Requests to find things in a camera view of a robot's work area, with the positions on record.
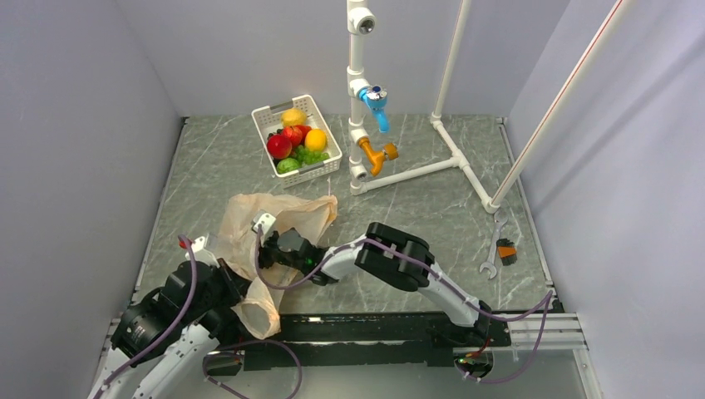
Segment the green fake fruit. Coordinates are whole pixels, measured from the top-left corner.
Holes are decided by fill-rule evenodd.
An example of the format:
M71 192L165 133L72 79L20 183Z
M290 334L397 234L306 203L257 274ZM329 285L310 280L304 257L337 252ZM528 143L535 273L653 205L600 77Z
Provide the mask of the green fake fruit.
M287 174L289 172L298 170L302 167L302 164L295 158L285 158L280 160L276 165L276 171L280 175Z

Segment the green fake grape bunch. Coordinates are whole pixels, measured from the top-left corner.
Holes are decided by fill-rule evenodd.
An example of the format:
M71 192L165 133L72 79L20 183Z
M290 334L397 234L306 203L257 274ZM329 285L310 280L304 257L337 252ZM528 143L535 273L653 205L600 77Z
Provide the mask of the green fake grape bunch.
M292 157L301 165L314 165L330 158L327 152L321 150L309 150L303 145L299 145L293 150Z

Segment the red fake peach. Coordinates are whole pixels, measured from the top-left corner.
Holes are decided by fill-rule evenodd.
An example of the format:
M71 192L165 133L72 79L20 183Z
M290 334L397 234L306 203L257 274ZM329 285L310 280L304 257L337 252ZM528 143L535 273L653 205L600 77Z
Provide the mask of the red fake peach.
M287 136L276 134L268 138L266 149L273 159L283 160L290 156L293 144Z

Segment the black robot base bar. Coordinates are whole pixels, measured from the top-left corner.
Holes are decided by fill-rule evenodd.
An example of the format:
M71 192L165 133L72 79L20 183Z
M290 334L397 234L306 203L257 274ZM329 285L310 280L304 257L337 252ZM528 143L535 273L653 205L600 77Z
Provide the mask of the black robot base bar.
M461 328L442 312L285 314L268 343L214 355L206 371L217 377L275 367L421 363L449 367L456 356L509 347L506 323L481 320Z

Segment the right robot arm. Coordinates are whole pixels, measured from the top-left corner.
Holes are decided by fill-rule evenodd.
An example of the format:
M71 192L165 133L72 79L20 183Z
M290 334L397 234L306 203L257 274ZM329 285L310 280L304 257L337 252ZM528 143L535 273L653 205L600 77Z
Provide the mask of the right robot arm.
M280 234L271 223L254 221L252 230L258 270L280 264L319 286L364 271L397 290L430 300L458 327L463 342L477 345L490 334L491 309L451 281L430 245L415 235L373 222L350 243L318 247L294 228Z

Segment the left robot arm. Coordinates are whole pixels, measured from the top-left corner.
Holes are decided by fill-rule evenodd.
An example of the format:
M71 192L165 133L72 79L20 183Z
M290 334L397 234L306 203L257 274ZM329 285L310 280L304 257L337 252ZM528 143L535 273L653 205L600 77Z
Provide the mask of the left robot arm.
M123 312L91 398L164 398L195 364L244 335L233 310L251 282L220 259L184 261Z

